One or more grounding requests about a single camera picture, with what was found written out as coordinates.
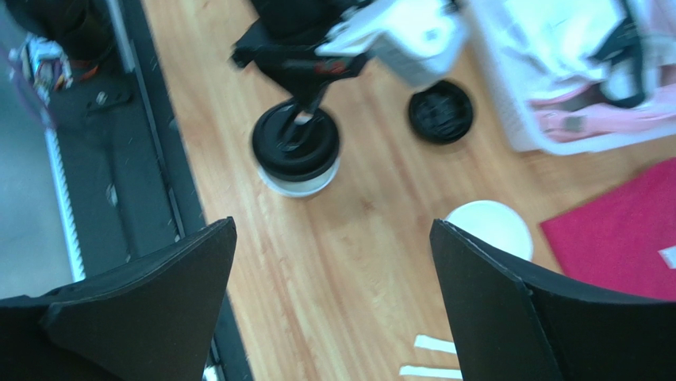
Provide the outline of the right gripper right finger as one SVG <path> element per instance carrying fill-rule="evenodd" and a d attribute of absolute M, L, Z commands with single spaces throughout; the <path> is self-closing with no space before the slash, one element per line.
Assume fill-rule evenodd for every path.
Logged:
<path fill-rule="evenodd" d="M 672 380 L 675 304 L 560 275 L 437 219 L 429 240 L 465 380 Z"/>

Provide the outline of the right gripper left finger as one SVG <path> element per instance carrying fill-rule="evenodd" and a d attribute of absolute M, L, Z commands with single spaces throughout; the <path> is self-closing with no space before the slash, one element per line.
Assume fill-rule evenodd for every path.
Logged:
<path fill-rule="evenodd" d="M 200 380 L 236 249 L 231 217 L 39 297 L 1 301 L 4 380 Z"/>

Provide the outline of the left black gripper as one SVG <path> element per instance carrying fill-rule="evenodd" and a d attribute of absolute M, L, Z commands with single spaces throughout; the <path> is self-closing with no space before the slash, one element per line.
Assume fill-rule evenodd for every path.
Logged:
<path fill-rule="evenodd" d="M 291 116 L 283 125 L 279 141 L 282 151 L 293 151 L 304 143 L 307 124 L 319 110 L 328 86 L 359 76 L 370 59 L 366 53 L 318 55 L 316 49 L 326 41 L 327 32 L 328 26 L 322 25 L 281 39 L 257 20 L 234 45 L 232 60 L 237 67 L 254 63 L 291 96 Z"/>

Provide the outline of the black coffee cup lid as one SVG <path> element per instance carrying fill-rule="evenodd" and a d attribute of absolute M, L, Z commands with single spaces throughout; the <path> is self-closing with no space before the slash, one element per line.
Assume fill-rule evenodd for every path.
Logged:
<path fill-rule="evenodd" d="M 300 183 L 324 174 L 340 155 L 340 131 L 319 108 L 306 122 L 291 98 L 264 113 L 252 131 L 252 151 L 260 167 L 276 179 Z"/>

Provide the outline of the paper coffee cup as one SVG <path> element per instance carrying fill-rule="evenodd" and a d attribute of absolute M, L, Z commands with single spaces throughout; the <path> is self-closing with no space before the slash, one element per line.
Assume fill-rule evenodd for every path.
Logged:
<path fill-rule="evenodd" d="M 503 203 L 469 202 L 454 209 L 445 220 L 495 248 L 532 262 L 532 234 L 522 216 Z"/>
<path fill-rule="evenodd" d="M 258 166 L 258 175 L 262 182 L 272 191 L 287 198 L 307 198 L 324 190 L 336 177 L 340 168 L 340 157 L 325 172 L 315 178 L 292 182 L 275 178 Z"/>

